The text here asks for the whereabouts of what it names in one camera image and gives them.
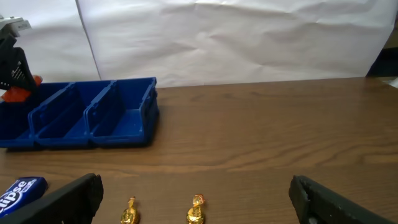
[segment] golden statuette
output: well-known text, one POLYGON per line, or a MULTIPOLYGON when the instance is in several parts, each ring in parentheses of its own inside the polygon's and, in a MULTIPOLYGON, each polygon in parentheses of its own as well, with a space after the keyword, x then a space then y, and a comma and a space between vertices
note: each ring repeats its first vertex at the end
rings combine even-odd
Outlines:
POLYGON ((198 194, 193 198, 193 207, 187 213, 188 224, 203 224, 205 222, 205 214, 203 214, 201 205, 205 203, 203 195, 198 194))
POLYGON ((120 224, 137 224, 139 222, 139 213, 134 208, 135 197, 130 198, 129 208, 125 209, 120 218, 120 224))

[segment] bin compartment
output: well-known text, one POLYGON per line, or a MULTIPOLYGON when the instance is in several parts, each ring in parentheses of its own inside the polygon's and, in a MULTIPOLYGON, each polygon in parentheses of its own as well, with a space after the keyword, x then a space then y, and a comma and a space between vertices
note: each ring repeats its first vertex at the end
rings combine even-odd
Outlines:
POLYGON ((0 147, 32 147, 28 114, 68 83, 42 83, 23 103, 0 103, 0 147))
POLYGON ((99 145, 148 143, 159 109, 156 78, 112 81, 85 111, 91 140, 99 145))
POLYGON ((29 113, 30 129, 42 146, 84 146, 89 135, 84 111, 111 81, 73 82, 29 113))

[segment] wooden table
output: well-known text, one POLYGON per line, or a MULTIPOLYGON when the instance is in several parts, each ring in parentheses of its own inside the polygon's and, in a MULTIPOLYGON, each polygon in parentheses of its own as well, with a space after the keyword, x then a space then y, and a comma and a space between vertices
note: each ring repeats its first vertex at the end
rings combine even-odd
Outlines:
POLYGON ((141 224, 185 223, 192 197, 206 224, 298 223, 294 174, 398 222, 398 90, 363 78, 158 89, 153 145, 0 151, 0 190, 44 176, 50 192, 94 172, 104 200, 93 223, 119 223, 130 196, 141 224))

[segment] orange object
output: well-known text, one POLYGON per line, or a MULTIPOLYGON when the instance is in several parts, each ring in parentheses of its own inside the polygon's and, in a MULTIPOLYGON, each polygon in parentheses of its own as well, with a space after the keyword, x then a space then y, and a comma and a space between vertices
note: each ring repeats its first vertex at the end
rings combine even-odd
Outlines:
MULTIPOLYGON (((33 79, 35 80, 37 86, 39 86, 43 81, 42 77, 38 75, 34 75, 33 79)), ((31 93, 32 92, 23 88, 12 86, 1 96, 1 98, 8 103, 22 103, 30 96, 31 93)))

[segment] white backdrop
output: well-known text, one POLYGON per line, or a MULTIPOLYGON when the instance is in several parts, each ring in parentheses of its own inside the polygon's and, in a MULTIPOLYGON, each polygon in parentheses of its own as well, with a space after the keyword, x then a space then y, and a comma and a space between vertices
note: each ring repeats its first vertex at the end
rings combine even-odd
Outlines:
MULTIPOLYGON (((19 45, 34 73, 45 81, 98 78, 74 1, 0 1, 31 21, 34 34, 19 45), (32 3, 22 11, 22 2, 32 3)), ((396 0, 78 3, 101 78, 155 76, 158 86, 363 77, 397 10, 396 0)), ((11 15, 3 6, 0 13, 11 15)))

